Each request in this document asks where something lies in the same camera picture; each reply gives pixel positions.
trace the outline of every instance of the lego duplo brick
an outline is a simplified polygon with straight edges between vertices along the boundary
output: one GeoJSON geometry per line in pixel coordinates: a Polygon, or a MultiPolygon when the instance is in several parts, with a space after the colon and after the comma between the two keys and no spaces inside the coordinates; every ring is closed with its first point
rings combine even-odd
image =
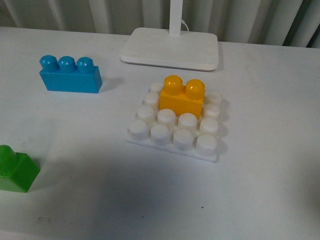
{"type": "Polygon", "coordinates": [[[89,57],[81,57],[75,63],[70,56],[57,61],[52,55],[40,59],[40,76],[48,91],[97,94],[102,86],[98,66],[89,57]]]}
{"type": "Polygon", "coordinates": [[[40,168],[26,153],[0,145],[0,190],[28,192],[40,168]]]}
{"type": "Polygon", "coordinates": [[[129,125],[125,141],[215,163],[219,153],[222,95],[217,91],[207,92],[199,118],[190,112],[177,116],[170,108],[159,109],[163,88],[162,82],[152,84],[129,125]]]}
{"type": "Polygon", "coordinates": [[[194,114],[200,118],[205,99],[205,84],[199,79],[192,79],[183,85],[182,79],[177,75],[165,78],[160,93],[159,108],[171,109],[177,116],[184,113],[194,114]]]}

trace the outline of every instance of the white lamp base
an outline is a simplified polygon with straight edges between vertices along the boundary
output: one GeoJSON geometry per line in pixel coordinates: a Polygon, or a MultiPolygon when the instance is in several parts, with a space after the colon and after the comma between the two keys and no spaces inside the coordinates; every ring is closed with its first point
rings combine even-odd
{"type": "Polygon", "coordinates": [[[120,53],[130,64],[178,69],[213,71],[218,67],[218,39],[212,33],[181,31],[179,36],[169,30],[137,28],[120,53]]]}

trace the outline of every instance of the white table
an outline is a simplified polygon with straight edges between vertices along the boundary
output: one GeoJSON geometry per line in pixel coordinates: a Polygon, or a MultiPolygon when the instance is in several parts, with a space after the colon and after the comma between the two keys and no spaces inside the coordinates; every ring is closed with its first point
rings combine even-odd
{"type": "Polygon", "coordinates": [[[41,167],[0,191],[0,239],[320,239],[320,50],[219,42],[199,72],[122,63],[127,39],[0,27],[0,144],[41,167]],[[91,57],[100,93],[47,91],[47,54],[91,57]],[[172,74],[222,93],[219,162],[125,143],[172,74]]]}

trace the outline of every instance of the white curtain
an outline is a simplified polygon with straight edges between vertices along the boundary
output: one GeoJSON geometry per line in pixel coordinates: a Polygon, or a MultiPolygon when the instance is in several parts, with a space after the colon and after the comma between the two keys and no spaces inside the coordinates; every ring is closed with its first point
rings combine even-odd
{"type": "MultiPolygon", "coordinates": [[[[122,35],[169,28],[170,0],[0,3],[2,26],[122,35]]],[[[320,48],[320,0],[184,0],[182,19],[190,31],[216,34],[219,41],[320,48]]]]}

